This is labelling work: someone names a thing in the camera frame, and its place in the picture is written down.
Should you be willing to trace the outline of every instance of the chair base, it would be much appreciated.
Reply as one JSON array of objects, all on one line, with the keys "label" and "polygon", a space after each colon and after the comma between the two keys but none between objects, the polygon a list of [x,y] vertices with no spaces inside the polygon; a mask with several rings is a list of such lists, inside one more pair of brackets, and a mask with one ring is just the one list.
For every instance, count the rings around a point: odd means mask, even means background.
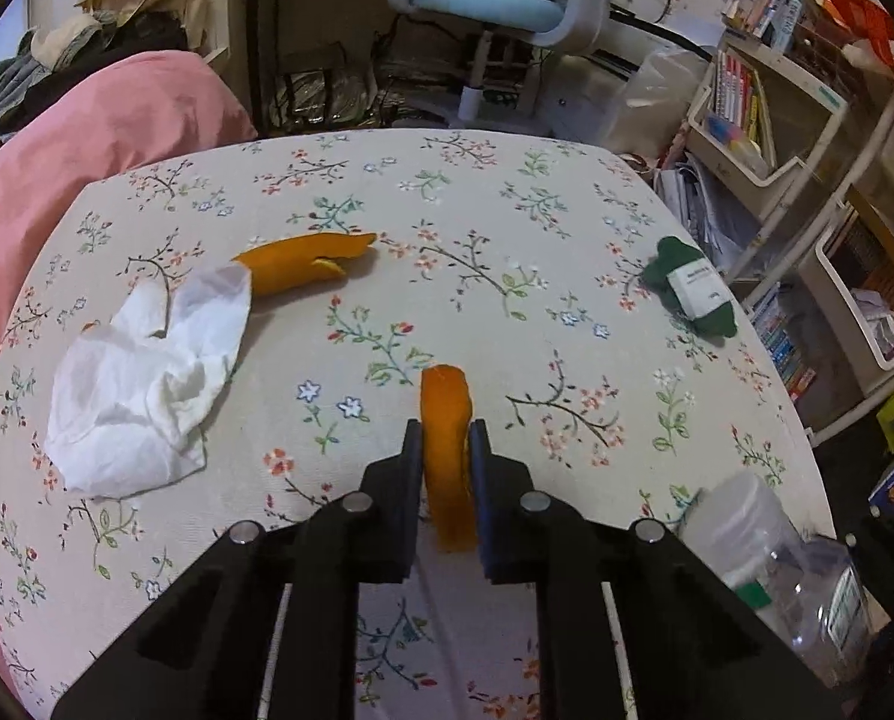
[{"label": "chair base", "polygon": [[469,121],[460,119],[460,98],[445,92],[424,92],[407,95],[405,104],[444,119],[450,129],[487,129],[492,132],[511,132],[515,135],[551,135],[551,127],[512,108],[481,101],[477,116]]}]

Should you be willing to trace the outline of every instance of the crumpled tissue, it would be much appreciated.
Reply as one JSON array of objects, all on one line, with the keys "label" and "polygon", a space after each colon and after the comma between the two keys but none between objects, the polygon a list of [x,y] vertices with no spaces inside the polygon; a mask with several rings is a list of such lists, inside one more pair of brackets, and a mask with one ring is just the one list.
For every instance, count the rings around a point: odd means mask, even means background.
[{"label": "crumpled tissue", "polygon": [[199,269],[169,296],[141,281],[57,368],[45,451],[68,490],[123,498],[206,464],[199,425],[237,361],[250,271]]}]

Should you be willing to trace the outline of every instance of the chair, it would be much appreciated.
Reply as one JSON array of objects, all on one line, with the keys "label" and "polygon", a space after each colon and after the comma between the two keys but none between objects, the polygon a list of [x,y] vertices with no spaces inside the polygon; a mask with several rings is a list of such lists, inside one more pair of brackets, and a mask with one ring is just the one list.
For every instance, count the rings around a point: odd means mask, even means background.
[{"label": "chair", "polygon": [[473,127],[521,134],[548,134],[534,119],[484,101],[484,71],[495,32],[540,49],[572,55],[592,52],[609,19],[610,0],[388,0],[398,13],[443,13],[484,25],[470,79],[460,100],[426,94],[410,99],[414,107],[445,119],[449,127]]}]

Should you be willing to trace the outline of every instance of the table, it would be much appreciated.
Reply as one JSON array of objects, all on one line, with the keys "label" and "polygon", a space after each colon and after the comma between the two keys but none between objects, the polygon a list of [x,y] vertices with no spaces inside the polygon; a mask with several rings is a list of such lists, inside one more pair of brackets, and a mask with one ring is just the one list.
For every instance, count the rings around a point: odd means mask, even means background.
[{"label": "table", "polygon": [[[74,335],[141,279],[173,289],[309,230],[380,237],[346,283],[254,307],[204,425],[206,469],[121,502],[67,493],[42,444]],[[832,533],[743,312],[714,346],[638,286],[665,235],[688,240],[609,152],[474,131],[283,138],[89,186],[33,266],[0,355],[0,636],[29,711],[47,717],[232,522],[279,527],[357,488],[399,449],[432,362],[466,371],[495,451],[585,517],[673,525],[700,488],[749,466],[797,526]],[[536,716],[532,594],[491,589],[473,554],[432,544],[424,524],[410,581],[362,591],[361,715]]]}]

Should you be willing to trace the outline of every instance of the pile of clothes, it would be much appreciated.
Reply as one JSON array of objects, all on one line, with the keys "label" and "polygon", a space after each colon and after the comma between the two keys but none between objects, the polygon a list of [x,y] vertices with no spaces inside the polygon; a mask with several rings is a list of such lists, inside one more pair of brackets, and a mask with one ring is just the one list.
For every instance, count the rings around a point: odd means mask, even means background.
[{"label": "pile of clothes", "polygon": [[96,71],[141,52],[196,50],[207,0],[78,0],[57,29],[32,29],[0,62],[0,136],[17,132]]}]

